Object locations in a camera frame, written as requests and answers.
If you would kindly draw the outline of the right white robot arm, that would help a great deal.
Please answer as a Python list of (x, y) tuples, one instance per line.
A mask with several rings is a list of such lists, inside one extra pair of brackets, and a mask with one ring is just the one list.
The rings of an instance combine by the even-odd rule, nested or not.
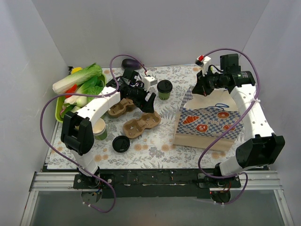
[(236, 149), (235, 156), (218, 163), (210, 175), (216, 186), (223, 187), (229, 183), (230, 178), (245, 170), (273, 164), (285, 145), (285, 139), (275, 134), (263, 113), (258, 99), (258, 73), (242, 71), (237, 53), (220, 56), (221, 71), (218, 73), (211, 71), (210, 61), (208, 55), (200, 55), (196, 59), (196, 65), (202, 70), (197, 74), (197, 84), (192, 92), (206, 97), (215, 89), (225, 88), (240, 114), (240, 118), (230, 128), (242, 122), (246, 139)]

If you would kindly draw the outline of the checkered paper takeout bag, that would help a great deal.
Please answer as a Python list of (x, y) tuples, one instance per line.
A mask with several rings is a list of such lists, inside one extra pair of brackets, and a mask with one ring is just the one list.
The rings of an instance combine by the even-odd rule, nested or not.
[(215, 89), (210, 95), (193, 94), (189, 87), (176, 116), (174, 145), (206, 149), (231, 127), (240, 113), (226, 89)]

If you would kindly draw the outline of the green paper coffee cup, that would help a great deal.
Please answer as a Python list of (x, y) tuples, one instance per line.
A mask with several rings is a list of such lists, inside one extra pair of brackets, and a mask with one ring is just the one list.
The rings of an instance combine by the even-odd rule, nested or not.
[(161, 92), (161, 91), (158, 91), (158, 97), (161, 100), (168, 100), (170, 98), (170, 94), (171, 94), (171, 92)]

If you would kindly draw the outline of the cardboard cup carrier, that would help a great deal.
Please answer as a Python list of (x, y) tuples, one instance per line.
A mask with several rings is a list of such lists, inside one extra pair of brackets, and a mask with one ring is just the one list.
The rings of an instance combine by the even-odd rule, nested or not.
[(112, 118), (118, 118), (126, 112), (131, 112), (136, 108), (131, 99), (124, 98), (117, 104), (113, 105), (108, 111), (108, 115)]
[(152, 129), (158, 126), (161, 117), (157, 112), (143, 113), (139, 119), (132, 119), (123, 125), (123, 132), (129, 139), (140, 136), (146, 129)]

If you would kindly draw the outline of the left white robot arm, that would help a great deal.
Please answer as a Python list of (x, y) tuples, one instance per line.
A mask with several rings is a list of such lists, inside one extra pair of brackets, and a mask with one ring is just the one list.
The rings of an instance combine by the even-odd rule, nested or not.
[(139, 73), (125, 69), (123, 75), (110, 80), (103, 90), (87, 105), (63, 118), (61, 141), (71, 150), (79, 171), (84, 174), (84, 183), (96, 188), (100, 177), (96, 174), (98, 166), (90, 150), (94, 145), (93, 127), (97, 121), (115, 104), (124, 98), (133, 101), (144, 113), (154, 112), (155, 93), (149, 88), (157, 84), (157, 79), (148, 75), (139, 78)]

